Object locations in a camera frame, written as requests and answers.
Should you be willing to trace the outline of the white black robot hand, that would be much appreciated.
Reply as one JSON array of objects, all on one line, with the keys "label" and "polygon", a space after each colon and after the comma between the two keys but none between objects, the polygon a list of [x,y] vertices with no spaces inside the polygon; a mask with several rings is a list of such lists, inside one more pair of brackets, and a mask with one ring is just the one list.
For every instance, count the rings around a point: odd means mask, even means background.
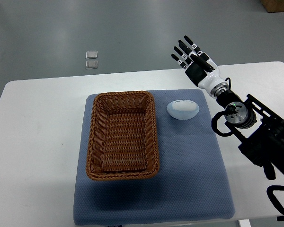
[{"label": "white black robot hand", "polygon": [[175,54],[171,57],[185,70],[186,75],[198,88],[204,89],[211,97],[218,97],[222,92],[227,90],[227,83],[220,77],[220,69],[213,60],[201,51],[201,49],[187,36],[184,39],[192,47],[191,50],[182,40],[178,40],[178,47],[173,49],[189,67],[180,60]]}]

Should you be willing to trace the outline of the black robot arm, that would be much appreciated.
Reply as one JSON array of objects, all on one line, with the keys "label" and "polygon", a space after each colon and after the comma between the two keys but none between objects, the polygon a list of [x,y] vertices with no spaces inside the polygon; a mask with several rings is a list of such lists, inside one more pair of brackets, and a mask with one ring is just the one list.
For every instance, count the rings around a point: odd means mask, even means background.
[{"label": "black robot arm", "polygon": [[243,101],[231,90],[231,79],[222,79],[215,62],[188,36],[174,50],[172,58],[190,81],[223,107],[211,120],[212,130],[236,136],[240,152],[263,168],[268,180],[276,178],[275,169],[284,175],[284,119],[251,94]]}]

